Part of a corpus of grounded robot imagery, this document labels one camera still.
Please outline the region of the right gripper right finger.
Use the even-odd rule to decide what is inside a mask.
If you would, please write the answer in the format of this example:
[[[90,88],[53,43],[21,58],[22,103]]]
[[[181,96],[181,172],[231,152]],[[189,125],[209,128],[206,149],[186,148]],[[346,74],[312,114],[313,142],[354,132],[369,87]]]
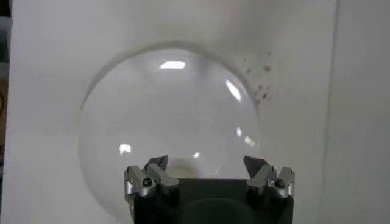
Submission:
[[[256,195],[269,193],[273,198],[288,198],[294,196],[295,173],[290,167],[276,169],[264,159],[244,156],[243,163],[250,178],[246,181],[248,189]]]

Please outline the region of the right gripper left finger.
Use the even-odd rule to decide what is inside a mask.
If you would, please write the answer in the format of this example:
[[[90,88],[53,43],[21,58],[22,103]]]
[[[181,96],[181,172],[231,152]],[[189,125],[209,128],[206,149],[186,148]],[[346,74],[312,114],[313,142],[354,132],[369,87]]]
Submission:
[[[130,203],[136,196],[151,198],[158,192],[173,198],[179,197],[179,180],[169,176],[165,170],[168,156],[151,158],[141,169],[139,166],[129,166],[124,171],[124,197]]]

